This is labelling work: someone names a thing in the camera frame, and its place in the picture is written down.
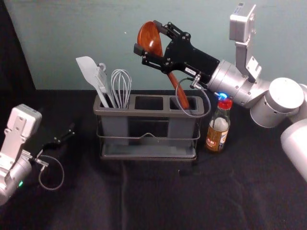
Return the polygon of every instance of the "bottle label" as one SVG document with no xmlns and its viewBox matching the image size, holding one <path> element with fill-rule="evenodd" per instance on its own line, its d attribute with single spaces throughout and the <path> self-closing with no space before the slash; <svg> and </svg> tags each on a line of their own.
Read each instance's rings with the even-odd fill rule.
<svg viewBox="0 0 307 230">
<path fill-rule="evenodd" d="M 211 151 L 220 151 L 223 149 L 226 142 L 228 130 L 226 131 L 216 131 L 211 126 L 209 126 L 206 147 Z"/>
</svg>

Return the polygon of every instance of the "black table surface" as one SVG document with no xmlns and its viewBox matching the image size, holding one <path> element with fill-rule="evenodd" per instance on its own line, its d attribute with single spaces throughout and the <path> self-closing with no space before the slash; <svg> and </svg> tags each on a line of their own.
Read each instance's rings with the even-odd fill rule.
<svg viewBox="0 0 307 230">
<path fill-rule="evenodd" d="M 18 104 L 43 115 L 26 150 L 37 151 L 71 122 L 76 124 L 76 135 L 61 149 L 45 153 L 64 166 L 62 188 L 44 190 L 35 166 L 24 185 L 0 207 L 0 229 L 307 229 L 307 183 L 280 144 L 289 121 L 264 129 L 251 120 L 249 110 L 234 105 L 221 154 L 212 155 L 204 148 L 211 113 L 202 121 L 194 163 L 102 161 L 94 98 L 94 91 L 37 91 L 22 98 L 1 94 L 3 129 Z M 211 97 L 211 101 L 214 110 L 216 100 Z M 50 162 L 44 181 L 50 186 L 60 181 L 56 164 Z"/>
</svg>

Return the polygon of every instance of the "orange ladle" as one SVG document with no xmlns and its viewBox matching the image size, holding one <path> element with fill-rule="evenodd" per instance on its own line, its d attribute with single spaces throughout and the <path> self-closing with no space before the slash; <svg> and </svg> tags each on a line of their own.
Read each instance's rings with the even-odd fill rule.
<svg viewBox="0 0 307 230">
<path fill-rule="evenodd" d="M 138 44 L 142 46 L 146 51 L 154 53 L 163 57 L 161 38 L 159 35 L 159 31 L 154 22 L 146 22 L 139 31 L 138 34 Z M 171 81 L 173 87 L 176 89 L 178 86 L 178 81 L 172 72 L 167 74 L 169 80 Z M 177 90 L 178 98 L 181 106 L 184 109 L 188 109 L 189 102 L 187 100 L 187 96 L 184 93 L 181 86 L 178 87 Z"/>
</svg>

